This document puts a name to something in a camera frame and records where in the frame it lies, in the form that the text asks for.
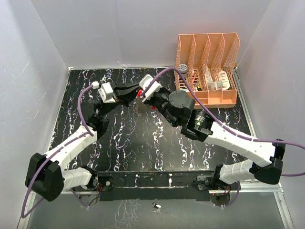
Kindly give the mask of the metal key organizer red handle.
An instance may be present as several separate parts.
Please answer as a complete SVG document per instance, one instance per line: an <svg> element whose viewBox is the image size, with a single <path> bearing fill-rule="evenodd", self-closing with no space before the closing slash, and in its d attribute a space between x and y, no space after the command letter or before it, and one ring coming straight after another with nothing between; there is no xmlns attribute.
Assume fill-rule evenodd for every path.
<svg viewBox="0 0 305 229"><path fill-rule="evenodd" d="M144 113L144 112L147 112L150 110L154 110L156 107L150 106L150 105L142 102L141 93L142 93L142 89L140 89L138 91L137 98L136 98L136 106L137 106L138 113Z"/></svg>

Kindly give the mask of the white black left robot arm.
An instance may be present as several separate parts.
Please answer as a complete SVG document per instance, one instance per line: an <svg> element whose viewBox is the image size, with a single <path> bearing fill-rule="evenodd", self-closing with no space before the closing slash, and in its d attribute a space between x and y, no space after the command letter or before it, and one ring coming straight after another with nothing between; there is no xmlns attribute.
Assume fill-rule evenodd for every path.
<svg viewBox="0 0 305 229"><path fill-rule="evenodd" d="M98 90L101 98L83 102L82 96L79 96L77 109L80 127L54 149L43 155L35 153L30 158L25 186L49 202L71 187L96 189L99 183L96 171L87 167L67 170L66 167L86 147L105 134L109 124L105 116L119 105L129 106L141 88L137 83L118 85L95 81L85 91L91 89Z"/></svg>

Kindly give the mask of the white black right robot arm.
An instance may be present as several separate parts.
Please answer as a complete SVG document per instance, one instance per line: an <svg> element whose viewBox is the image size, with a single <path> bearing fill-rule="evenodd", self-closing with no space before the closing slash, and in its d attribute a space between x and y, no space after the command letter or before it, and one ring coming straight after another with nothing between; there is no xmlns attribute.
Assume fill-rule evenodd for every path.
<svg viewBox="0 0 305 229"><path fill-rule="evenodd" d="M269 185L278 184L283 168L284 144L247 141L246 135L231 134L231 128L220 126L205 111L195 109L195 100L185 91L170 92L165 88L154 92L145 105L155 107L173 127L181 127L181 134L191 140L221 146L246 157L231 165L217 165L211 177L196 183L207 189L224 189L248 179L257 179Z"/></svg>

